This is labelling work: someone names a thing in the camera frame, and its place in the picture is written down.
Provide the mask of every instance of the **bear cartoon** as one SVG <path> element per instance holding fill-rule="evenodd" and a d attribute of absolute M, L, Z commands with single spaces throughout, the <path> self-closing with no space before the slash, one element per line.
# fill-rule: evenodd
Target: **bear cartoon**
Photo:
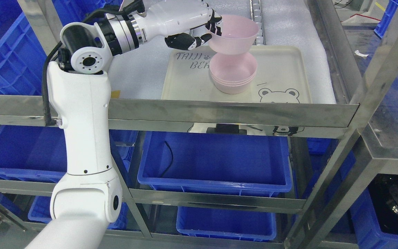
<path fill-rule="evenodd" d="M 299 92 L 289 88 L 285 92 L 273 92 L 268 88 L 259 90 L 260 102 L 262 103 L 300 103 Z"/>

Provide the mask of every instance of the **white foam sheet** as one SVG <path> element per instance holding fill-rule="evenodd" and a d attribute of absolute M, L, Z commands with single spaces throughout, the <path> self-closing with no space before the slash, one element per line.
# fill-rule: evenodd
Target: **white foam sheet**
<path fill-rule="evenodd" d="M 159 0 L 144 0 L 145 6 Z M 221 14 L 251 17 L 249 0 L 206 0 Z M 313 103 L 335 104 L 325 50 L 304 0 L 262 0 L 264 37 L 267 45 L 289 45 L 300 49 Z M 112 90 L 120 98 L 160 99 L 170 58 L 163 37 L 139 49 L 116 56 L 108 70 Z"/>
<path fill-rule="evenodd" d="M 267 45 L 295 46 L 302 52 L 311 98 L 336 104 L 325 49 L 304 0 L 262 0 Z"/>

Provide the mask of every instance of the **black cable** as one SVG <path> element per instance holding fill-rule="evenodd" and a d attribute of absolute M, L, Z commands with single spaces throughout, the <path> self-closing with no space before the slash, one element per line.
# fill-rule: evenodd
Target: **black cable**
<path fill-rule="evenodd" d="M 336 8 L 336 9 L 343 9 L 343 8 L 345 8 L 346 6 L 350 5 L 353 1 L 354 1 L 354 0 L 351 0 L 351 1 L 349 1 L 349 3 L 347 3 L 345 6 L 340 7 L 340 8 Z"/>
<path fill-rule="evenodd" d="M 62 42 L 58 42 L 56 46 L 52 49 L 49 55 L 47 55 L 46 61 L 44 62 L 44 66 L 42 67 L 42 82 L 41 82 L 41 90 L 42 90 L 42 103 L 44 106 L 44 121 L 46 126 L 55 126 L 56 120 L 53 120 L 50 114 L 50 103 L 49 103 L 49 89 L 47 87 L 47 67 L 49 66 L 49 62 L 52 59 L 53 55 L 58 51 L 58 49 L 62 46 Z"/>
<path fill-rule="evenodd" d="M 167 145 L 167 147 L 168 147 L 169 150 L 170 150 L 170 153 L 171 153 L 171 155 L 172 155 L 172 161 L 170 162 L 170 165 L 164 170 L 164 172 L 162 172 L 160 178 L 164 177 L 164 175 L 167 173 L 167 171 L 168 171 L 168 170 L 170 169 L 170 167 L 173 165 L 173 160 L 174 160 L 173 151 L 171 150 L 170 145 L 167 143 L 167 141 L 164 141 L 164 143 Z"/>

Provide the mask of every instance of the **stainless steel frame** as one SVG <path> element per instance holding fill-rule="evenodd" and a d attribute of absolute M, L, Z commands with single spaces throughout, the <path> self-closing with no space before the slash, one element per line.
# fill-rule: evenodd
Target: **stainless steel frame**
<path fill-rule="evenodd" d="M 61 27 L 56 22 L 56 11 L 43 0 L 18 1 L 34 29 L 43 24 L 47 26 L 45 35 L 37 29 L 35 32 L 40 41 L 44 41 L 41 44 L 48 51 L 51 44 L 56 42 L 56 30 L 60 30 Z M 125 180 L 121 182 L 124 189 L 123 198 L 140 231 L 108 231 L 107 235 L 251 248 L 357 248 L 351 238 L 344 235 L 333 236 L 329 231 L 375 174 L 393 172 L 389 163 L 398 164 L 398 156 L 394 155 L 398 153 L 398 149 L 391 149 L 390 153 L 388 149 L 378 147 L 376 141 L 371 139 L 372 130 L 365 129 L 398 74 L 398 11 L 362 78 L 331 0 L 307 0 L 307 2 L 327 53 L 337 104 L 112 99 L 109 107 L 109 125 L 111 129 L 188 132 L 194 123 L 209 123 L 211 126 L 216 123 L 242 123 L 258 126 L 265 130 L 266 135 L 272 135 L 270 131 L 274 126 L 305 127 L 305 133 L 295 134 L 296 138 L 290 138 L 292 167 L 297 173 L 297 188 L 300 190 L 308 181 L 308 168 L 305 166 L 307 161 L 305 153 L 297 152 L 302 148 L 298 137 L 340 139 L 337 149 L 308 199 L 301 200 L 295 196 L 245 197 L 143 189 L 145 186 L 136 183 L 136 166 L 139 166 L 139 153 L 142 151 L 141 141 L 136 144 L 130 173 L 128 175 L 123 173 L 125 179 L 129 178 L 132 182 L 127 183 Z M 38 13 L 42 20 L 41 24 L 34 21 Z M 43 116 L 40 96 L 0 95 L 0 125 L 43 126 Z M 358 163 L 332 201 L 318 210 L 316 207 L 322 194 L 353 147 L 357 153 Z M 391 155 L 393 158 L 383 157 L 385 155 Z M 52 183 L 0 180 L 0 192 L 3 193 L 50 195 L 53 187 Z M 289 228 L 283 243 L 228 241 L 154 233 L 143 204 L 200 206 L 299 214 L 299 216 L 295 224 Z M 5 214 L 27 230 L 40 230 L 44 227 L 42 224 L 20 221 L 10 212 Z"/>

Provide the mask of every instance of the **blue crate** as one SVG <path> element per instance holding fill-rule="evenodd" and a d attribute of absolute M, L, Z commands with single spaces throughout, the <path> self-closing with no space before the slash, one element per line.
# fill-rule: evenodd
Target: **blue crate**
<path fill-rule="evenodd" d="M 54 0 L 53 4 L 62 22 L 82 21 L 88 13 L 106 4 L 121 5 L 122 0 Z"/>
<path fill-rule="evenodd" d="M 330 138 L 312 138 L 306 139 L 308 144 L 308 152 L 310 155 L 323 155 L 325 154 L 332 139 Z"/>
<path fill-rule="evenodd" d="M 0 178 L 57 183 L 66 171 L 63 130 L 31 126 L 0 127 Z"/>
<path fill-rule="evenodd" d="M 174 157 L 172 160 L 168 142 Z M 277 196 L 292 187 L 286 137 L 148 132 L 138 181 L 155 190 Z"/>
<path fill-rule="evenodd" d="M 120 4 L 120 0 L 107 1 Z M 81 21 L 104 0 L 54 0 L 63 24 Z M 41 95 L 46 54 L 16 0 L 0 0 L 0 94 Z"/>
<path fill-rule="evenodd" d="M 391 19 L 395 14 L 395 11 L 397 10 L 398 7 L 398 0 L 390 0 L 388 3 L 388 6 L 385 10 L 385 13 L 383 14 L 382 20 L 377 24 L 376 29 L 374 32 L 380 36 L 380 38 L 385 35 L 385 32 L 387 31 L 388 26 L 390 25 Z"/>
<path fill-rule="evenodd" d="M 50 200 L 51 197 L 37 196 L 33 201 L 33 204 L 27 215 L 31 221 L 42 222 L 48 224 L 52 221 L 50 215 Z M 124 230 L 127 228 L 127 212 L 128 206 L 126 203 L 122 203 L 120 214 L 115 223 L 111 223 L 107 229 Z"/>
<path fill-rule="evenodd" d="M 276 237 L 273 213 L 178 207 L 178 232 L 194 237 L 270 241 Z"/>
<path fill-rule="evenodd" d="M 115 142 L 135 142 L 138 138 L 138 131 L 124 131 L 124 130 L 110 130 L 110 135 Z M 130 169 L 131 157 L 133 156 L 134 146 L 126 147 L 117 145 L 119 152 L 126 170 Z"/>
<path fill-rule="evenodd" d="M 352 221 L 360 249 L 398 249 L 398 235 L 380 229 L 368 189 L 351 206 Z"/>
<path fill-rule="evenodd" d="M 382 17 L 382 20 L 377 24 L 374 32 L 382 38 L 388 29 L 388 26 L 398 8 L 398 0 L 390 0 L 387 9 Z"/>

